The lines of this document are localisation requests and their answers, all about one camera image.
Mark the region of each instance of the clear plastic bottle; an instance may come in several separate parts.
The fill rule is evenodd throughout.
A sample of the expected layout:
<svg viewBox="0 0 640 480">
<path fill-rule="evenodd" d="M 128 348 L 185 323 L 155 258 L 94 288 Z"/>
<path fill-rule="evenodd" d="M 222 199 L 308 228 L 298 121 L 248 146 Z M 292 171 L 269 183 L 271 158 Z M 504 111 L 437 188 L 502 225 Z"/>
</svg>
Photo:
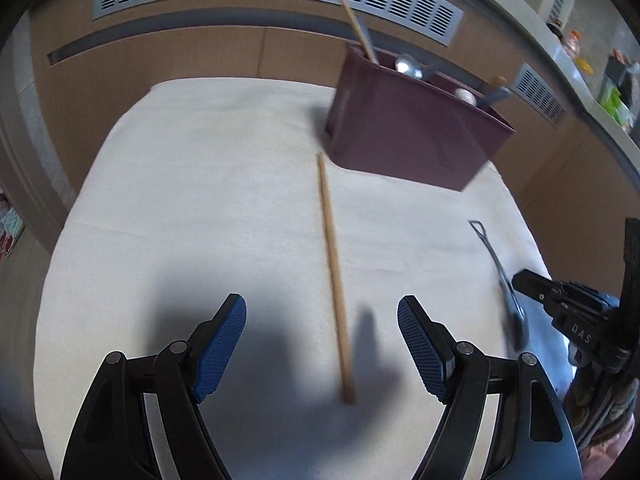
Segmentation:
<svg viewBox="0 0 640 480">
<path fill-rule="evenodd" d="M 571 59 L 580 56 L 580 32 L 572 30 L 562 40 L 562 46 Z"/>
</svg>

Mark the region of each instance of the purple container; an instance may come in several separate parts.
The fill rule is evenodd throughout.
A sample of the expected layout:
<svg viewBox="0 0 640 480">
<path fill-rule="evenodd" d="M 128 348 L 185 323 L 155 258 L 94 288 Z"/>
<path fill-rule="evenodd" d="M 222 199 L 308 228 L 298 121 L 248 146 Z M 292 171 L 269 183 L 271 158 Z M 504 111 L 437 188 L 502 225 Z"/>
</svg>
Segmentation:
<svg viewBox="0 0 640 480">
<path fill-rule="evenodd" d="M 479 94 L 443 74 L 429 82 L 380 65 L 350 48 L 327 118 L 328 155 L 349 170 L 367 171 L 462 191 L 514 133 L 493 109 L 455 97 Z"/>
</svg>

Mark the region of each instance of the metal screw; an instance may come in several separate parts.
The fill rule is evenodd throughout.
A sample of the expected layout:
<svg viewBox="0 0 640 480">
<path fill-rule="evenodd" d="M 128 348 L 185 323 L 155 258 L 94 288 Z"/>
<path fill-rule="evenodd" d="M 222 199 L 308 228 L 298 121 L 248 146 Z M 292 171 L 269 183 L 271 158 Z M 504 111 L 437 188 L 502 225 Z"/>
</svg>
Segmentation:
<svg viewBox="0 0 640 480">
<path fill-rule="evenodd" d="M 184 341 L 174 341 L 173 343 L 171 343 L 171 346 L 169 346 L 169 350 L 172 354 L 181 354 L 186 349 L 187 343 L 185 343 Z"/>
<path fill-rule="evenodd" d="M 456 349 L 463 355 L 471 355 L 474 352 L 474 346 L 466 341 L 458 343 Z"/>
<path fill-rule="evenodd" d="M 533 366 L 538 362 L 538 359 L 535 355 L 530 354 L 529 352 L 524 352 L 524 354 L 522 354 L 522 361 L 526 365 Z"/>
<path fill-rule="evenodd" d="M 108 364 L 114 365 L 120 360 L 121 357 L 122 354 L 120 352 L 110 352 L 107 354 L 107 357 L 105 357 L 104 360 L 107 361 Z"/>
</svg>

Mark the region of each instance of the wooden chopstick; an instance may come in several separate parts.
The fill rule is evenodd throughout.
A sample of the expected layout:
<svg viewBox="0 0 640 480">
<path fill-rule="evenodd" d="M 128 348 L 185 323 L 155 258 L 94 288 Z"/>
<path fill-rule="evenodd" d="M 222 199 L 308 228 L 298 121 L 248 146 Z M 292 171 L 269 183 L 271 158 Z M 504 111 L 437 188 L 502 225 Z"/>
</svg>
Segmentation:
<svg viewBox="0 0 640 480">
<path fill-rule="evenodd" d="M 378 61 L 378 56 L 376 56 L 376 53 L 373 51 L 373 45 L 364 35 L 364 32 L 362 31 L 362 27 L 360 27 L 360 23 L 358 23 L 358 19 L 356 18 L 356 15 L 353 12 L 353 9 L 351 9 L 351 6 L 347 3 L 347 0 L 338 0 L 338 1 L 342 4 L 342 6 L 344 7 L 344 10 L 347 11 L 347 16 L 349 17 L 349 21 L 351 22 L 351 28 L 353 29 L 353 31 L 356 33 L 356 36 L 360 40 L 360 43 L 364 48 L 365 54 L 367 54 L 367 57 L 369 58 L 370 61 L 374 62 L 376 65 L 379 65 L 380 62 Z"/>
<path fill-rule="evenodd" d="M 329 257 L 329 274 L 334 299 L 335 326 L 338 333 L 338 358 L 340 359 L 340 378 L 342 381 L 342 401 L 346 404 L 356 403 L 356 387 L 353 381 L 353 362 L 347 334 L 347 315 L 344 306 L 344 293 L 338 264 L 338 250 L 335 243 L 334 213 L 331 208 L 329 186 L 326 181 L 324 156 L 318 153 L 318 176 L 320 182 L 320 201 L 324 220 L 326 250 Z"/>
</svg>

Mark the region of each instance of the floor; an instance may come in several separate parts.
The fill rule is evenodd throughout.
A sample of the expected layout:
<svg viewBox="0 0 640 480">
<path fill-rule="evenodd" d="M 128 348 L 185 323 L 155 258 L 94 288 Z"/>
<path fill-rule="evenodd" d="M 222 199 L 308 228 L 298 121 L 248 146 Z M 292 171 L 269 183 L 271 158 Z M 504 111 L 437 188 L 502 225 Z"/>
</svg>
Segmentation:
<svg viewBox="0 0 640 480">
<path fill-rule="evenodd" d="M 0 259 L 0 415 L 43 478 L 51 472 L 33 401 L 33 355 L 42 285 L 50 256 L 25 230 Z"/>
</svg>

